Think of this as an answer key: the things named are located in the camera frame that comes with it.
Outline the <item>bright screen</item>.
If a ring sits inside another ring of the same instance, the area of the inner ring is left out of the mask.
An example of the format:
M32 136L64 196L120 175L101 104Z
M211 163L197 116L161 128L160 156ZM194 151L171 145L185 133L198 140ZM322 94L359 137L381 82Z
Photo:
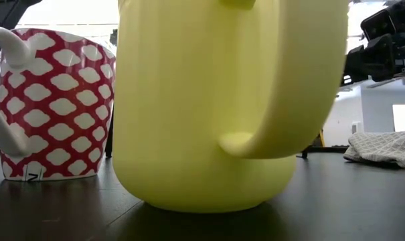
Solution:
M393 121L396 132L405 131L405 104L393 104Z

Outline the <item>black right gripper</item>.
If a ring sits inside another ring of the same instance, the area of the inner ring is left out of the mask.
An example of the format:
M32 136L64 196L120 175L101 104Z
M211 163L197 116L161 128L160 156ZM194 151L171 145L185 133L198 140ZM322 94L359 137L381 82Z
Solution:
M402 77L405 77L405 33L387 33L347 53L341 85Z

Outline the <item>white crumpled cloth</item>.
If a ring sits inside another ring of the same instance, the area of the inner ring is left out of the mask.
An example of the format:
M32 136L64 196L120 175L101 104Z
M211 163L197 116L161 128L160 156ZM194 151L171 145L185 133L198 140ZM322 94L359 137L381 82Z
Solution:
M358 132L348 138L343 157L349 161L395 163L405 168L405 131Z

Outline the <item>yellow plastic mug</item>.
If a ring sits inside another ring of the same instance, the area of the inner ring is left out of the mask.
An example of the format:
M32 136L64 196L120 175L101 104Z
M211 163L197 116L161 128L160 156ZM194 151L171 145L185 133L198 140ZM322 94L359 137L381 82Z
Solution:
M113 167L164 210L278 195L329 116L346 0L117 0Z

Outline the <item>red white patterned mug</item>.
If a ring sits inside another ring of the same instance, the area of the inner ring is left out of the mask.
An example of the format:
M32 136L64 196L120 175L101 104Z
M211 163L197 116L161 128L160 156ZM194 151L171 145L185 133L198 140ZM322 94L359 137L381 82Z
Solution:
M0 152L11 181L92 177L104 157L116 55L85 37L0 27Z

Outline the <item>black aluminium table frame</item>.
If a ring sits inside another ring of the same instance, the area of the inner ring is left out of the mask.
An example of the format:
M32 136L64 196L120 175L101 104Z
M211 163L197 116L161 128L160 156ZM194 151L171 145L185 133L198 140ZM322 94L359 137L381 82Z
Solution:
M348 145L345 146L334 146L334 147L309 147L308 153L345 153L349 148Z

